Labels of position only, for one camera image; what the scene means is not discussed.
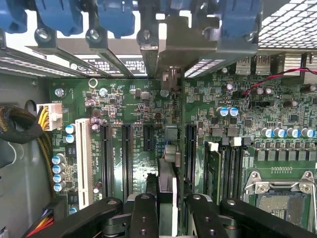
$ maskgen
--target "yellow wire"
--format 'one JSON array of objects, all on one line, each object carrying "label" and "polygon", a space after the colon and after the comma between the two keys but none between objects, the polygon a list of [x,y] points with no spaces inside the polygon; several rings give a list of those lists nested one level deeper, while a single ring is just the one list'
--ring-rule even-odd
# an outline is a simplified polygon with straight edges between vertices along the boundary
[{"label": "yellow wire", "polygon": [[41,124],[41,120],[42,120],[43,115],[44,115],[44,113],[45,113],[46,111],[47,111],[47,107],[44,107],[43,110],[42,110],[42,112],[41,112],[41,114],[40,114],[38,124]]},{"label": "yellow wire", "polygon": [[48,124],[50,124],[49,121],[44,122],[44,124],[41,126],[42,129],[44,130],[48,126]]},{"label": "yellow wire", "polygon": [[37,228],[39,228],[41,225],[43,225],[46,221],[48,221],[49,220],[49,218],[48,217],[45,217],[39,224],[38,224],[38,226],[35,228],[35,230],[37,229]]},{"label": "yellow wire", "polygon": [[40,123],[41,127],[43,127],[43,124],[47,120],[48,115],[49,115],[49,112],[45,112],[45,114],[44,114],[44,116],[42,118],[42,121]]}]

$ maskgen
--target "blue latch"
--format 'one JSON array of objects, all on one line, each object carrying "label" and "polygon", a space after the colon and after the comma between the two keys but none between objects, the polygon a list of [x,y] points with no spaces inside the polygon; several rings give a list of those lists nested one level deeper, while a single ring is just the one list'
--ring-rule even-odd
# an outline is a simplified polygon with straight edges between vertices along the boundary
[{"label": "blue latch", "polygon": [[254,31],[261,0],[219,0],[217,15],[222,20],[222,38],[233,40]]},{"label": "blue latch", "polygon": [[0,0],[0,28],[7,33],[27,31],[27,14],[24,0]]},{"label": "blue latch", "polygon": [[119,39],[134,33],[132,0],[97,0],[100,25]]},{"label": "blue latch", "polygon": [[35,0],[43,23],[64,36],[83,32],[80,0]]}]

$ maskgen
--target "white connector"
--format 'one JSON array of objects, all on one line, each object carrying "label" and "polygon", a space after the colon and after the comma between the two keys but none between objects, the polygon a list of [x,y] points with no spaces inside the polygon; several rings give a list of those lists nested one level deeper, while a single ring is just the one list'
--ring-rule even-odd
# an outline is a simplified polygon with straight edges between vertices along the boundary
[{"label": "white connector", "polygon": [[47,131],[55,129],[61,130],[63,127],[63,112],[61,103],[37,104],[36,111],[39,112],[41,107],[47,107],[49,112],[49,128]]},{"label": "white connector", "polygon": [[78,174],[78,200],[79,209],[83,209],[94,202],[90,120],[77,119],[75,121],[75,127]]}]

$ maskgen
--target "white power connector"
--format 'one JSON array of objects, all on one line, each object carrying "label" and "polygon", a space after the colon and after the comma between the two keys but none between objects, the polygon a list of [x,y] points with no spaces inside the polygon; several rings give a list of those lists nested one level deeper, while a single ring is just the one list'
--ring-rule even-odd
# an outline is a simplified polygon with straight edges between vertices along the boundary
[{"label": "white power connector", "polygon": [[41,107],[47,107],[49,111],[49,128],[47,131],[61,130],[63,127],[63,113],[61,103],[37,104],[36,111],[39,112]]}]

